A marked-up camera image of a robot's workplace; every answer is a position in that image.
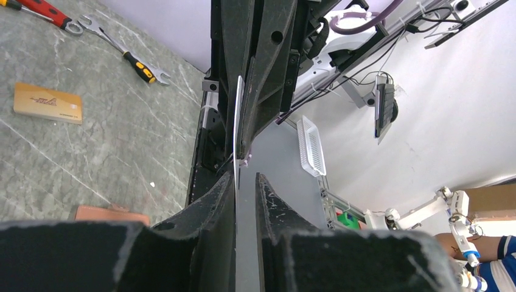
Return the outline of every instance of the person's arm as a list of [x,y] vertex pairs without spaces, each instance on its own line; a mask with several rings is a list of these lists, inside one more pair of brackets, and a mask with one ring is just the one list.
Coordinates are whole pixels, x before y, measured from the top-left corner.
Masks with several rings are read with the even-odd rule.
[[[466,260],[464,256],[462,256],[461,250],[455,242],[455,238],[453,238],[453,234],[441,233],[436,235],[435,238],[450,257],[453,257],[456,260]],[[498,260],[498,246],[501,243],[501,239],[501,237],[474,235],[469,237],[468,241],[473,243],[480,253],[480,258],[478,260],[481,263],[485,263]]]

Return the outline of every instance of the green part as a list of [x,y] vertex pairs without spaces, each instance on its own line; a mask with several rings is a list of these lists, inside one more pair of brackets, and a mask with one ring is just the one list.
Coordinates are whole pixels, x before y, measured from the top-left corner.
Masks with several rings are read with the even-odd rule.
[[351,229],[360,229],[360,225],[358,225],[358,219],[352,215],[349,215],[347,212],[337,216],[337,220]]

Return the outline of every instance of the red tool handle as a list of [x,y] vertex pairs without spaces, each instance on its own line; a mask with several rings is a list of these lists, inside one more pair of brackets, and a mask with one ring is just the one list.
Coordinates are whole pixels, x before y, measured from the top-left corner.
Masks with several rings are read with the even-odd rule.
[[44,16],[52,18],[52,23],[58,26],[60,29],[65,29],[67,23],[72,19],[66,16],[63,12],[59,11],[54,6],[50,5],[45,0],[17,0],[23,6],[31,9],[34,12],[42,14]]

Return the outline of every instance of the yellow screwdriver handle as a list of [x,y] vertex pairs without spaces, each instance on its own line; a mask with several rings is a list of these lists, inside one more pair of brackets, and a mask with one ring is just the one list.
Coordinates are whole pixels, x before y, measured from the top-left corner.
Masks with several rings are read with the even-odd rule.
[[138,73],[138,76],[140,76],[140,78],[143,79],[145,82],[153,83],[154,81],[156,81],[154,73],[152,73],[152,71],[145,64],[143,64],[137,58],[135,58],[131,54],[131,52],[125,52],[124,59],[131,63],[131,66],[134,68],[136,73]]

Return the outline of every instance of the white plastic tray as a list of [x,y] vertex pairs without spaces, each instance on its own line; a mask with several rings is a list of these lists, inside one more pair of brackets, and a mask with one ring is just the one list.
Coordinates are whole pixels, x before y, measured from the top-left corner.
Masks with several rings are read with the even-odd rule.
[[312,176],[326,175],[323,146],[319,130],[315,124],[305,116],[297,122],[299,138],[299,154],[301,166]]

